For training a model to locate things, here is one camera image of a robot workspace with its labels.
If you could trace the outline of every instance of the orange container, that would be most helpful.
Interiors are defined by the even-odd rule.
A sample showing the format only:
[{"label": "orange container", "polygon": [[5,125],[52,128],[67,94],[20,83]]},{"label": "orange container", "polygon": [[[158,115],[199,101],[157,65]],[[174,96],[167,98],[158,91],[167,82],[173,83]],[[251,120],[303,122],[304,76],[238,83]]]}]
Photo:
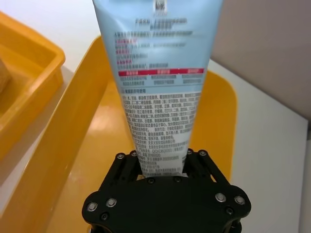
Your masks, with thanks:
[{"label": "orange container", "polygon": [[[190,147],[206,149],[229,179],[237,99],[209,72]],[[118,152],[134,149],[101,38],[65,90],[0,219],[0,232],[87,233],[81,209],[98,190]]]},{"label": "orange container", "polygon": [[63,83],[63,51],[0,12],[0,58],[12,78],[0,94],[0,161]]}]

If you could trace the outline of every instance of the squeeze tube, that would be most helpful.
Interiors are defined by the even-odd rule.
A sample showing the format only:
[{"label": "squeeze tube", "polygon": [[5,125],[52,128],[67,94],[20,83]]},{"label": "squeeze tube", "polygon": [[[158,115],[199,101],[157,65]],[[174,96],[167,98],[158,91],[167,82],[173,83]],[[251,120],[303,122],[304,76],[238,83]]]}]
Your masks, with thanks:
[{"label": "squeeze tube", "polygon": [[93,0],[145,177],[180,175],[222,0]]}]

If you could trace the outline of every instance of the brown object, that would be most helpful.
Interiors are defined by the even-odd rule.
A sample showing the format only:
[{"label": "brown object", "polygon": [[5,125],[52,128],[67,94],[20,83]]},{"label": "brown object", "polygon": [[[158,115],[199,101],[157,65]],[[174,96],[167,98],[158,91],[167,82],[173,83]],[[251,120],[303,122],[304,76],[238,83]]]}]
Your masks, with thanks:
[{"label": "brown object", "polygon": [[11,75],[0,58],[0,93],[4,90],[10,79]]}]

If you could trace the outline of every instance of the red label band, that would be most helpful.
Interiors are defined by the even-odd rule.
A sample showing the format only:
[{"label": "red label band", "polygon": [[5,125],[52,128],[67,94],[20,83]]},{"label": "red label band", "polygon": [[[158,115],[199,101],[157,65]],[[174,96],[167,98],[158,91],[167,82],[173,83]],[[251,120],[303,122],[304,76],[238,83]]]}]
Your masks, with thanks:
[{"label": "red label band", "polygon": [[161,75],[161,74],[203,74],[204,68],[182,68],[182,69],[147,69],[147,70],[123,70],[119,76],[137,75]]}]

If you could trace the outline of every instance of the yellow tray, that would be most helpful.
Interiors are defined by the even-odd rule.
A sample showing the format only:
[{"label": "yellow tray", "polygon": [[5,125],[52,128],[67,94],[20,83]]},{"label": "yellow tray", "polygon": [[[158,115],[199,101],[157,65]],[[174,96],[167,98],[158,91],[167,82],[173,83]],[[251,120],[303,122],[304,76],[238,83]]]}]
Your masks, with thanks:
[{"label": "yellow tray", "polygon": [[12,79],[0,94],[0,161],[63,82],[63,51],[0,12],[0,57]]},{"label": "yellow tray", "polygon": [[[190,146],[230,178],[236,124],[232,87],[209,73]],[[0,220],[0,232],[87,233],[81,208],[116,153],[134,148],[101,38],[67,87]]]}]

